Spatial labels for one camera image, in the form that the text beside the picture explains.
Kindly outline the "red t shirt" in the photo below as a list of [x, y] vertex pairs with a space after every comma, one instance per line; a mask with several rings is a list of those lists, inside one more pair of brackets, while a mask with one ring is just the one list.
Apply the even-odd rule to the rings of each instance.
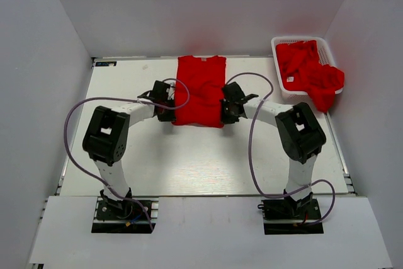
[[222, 128], [221, 103], [224, 98], [225, 57], [178, 57], [174, 102], [186, 105], [175, 111], [175, 126], [202, 125]]

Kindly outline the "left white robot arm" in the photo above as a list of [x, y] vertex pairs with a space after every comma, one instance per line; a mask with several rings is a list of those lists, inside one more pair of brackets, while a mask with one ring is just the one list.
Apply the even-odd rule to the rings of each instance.
[[137, 103], [116, 108], [97, 106], [84, 135], [82, 148], [98, 168], [106, 182], [101, 197], [120, 218], [133, 210], [132, 196], [122, 168], [122, 157], [127, 148], [129, 128], [136, 123], [156, 117], [160, 122], [173, 122], [174, 100], [169, 96], [171, 86], [156, 81], [151, 91], [139, 96]]

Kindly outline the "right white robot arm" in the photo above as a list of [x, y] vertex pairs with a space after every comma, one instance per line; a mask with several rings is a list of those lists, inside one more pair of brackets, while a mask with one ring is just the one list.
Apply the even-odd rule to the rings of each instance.
[[[232, 124], [240, 118], [251, 119], [248, 142], [248, 162], [253, 183], [258, 192], [270, 199], [284, 199], [285, 212], [293, 218], [300, 217], [312, 200], [312, 173], [326, 135], [307, 103], [284, 105], [255, 100], [258, 95], [244, 94], [236, 83], [222, 88], [224, 98], [221, 102], [221, 122]], [[252, 159], [253, 131], [256, 121], [277, 128], [281, 146], [289, 158], [288, 181], [282, 195], [265, 194], [260, 189], [254, 174]]]

